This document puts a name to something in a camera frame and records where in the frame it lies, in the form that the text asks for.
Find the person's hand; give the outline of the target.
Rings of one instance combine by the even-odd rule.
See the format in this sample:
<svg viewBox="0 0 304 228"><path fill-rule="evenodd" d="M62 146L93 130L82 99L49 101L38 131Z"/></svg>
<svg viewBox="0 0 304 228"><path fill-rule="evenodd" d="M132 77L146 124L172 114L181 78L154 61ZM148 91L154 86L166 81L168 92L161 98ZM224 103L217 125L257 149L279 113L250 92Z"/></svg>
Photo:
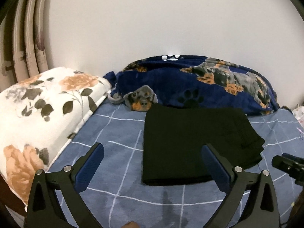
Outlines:
<svg viewBox="0 0 304 228"><path fill-rule="evenodd" d="M139 225L134 221L130 221L124 224L121 228L139 228Z"/></svg>

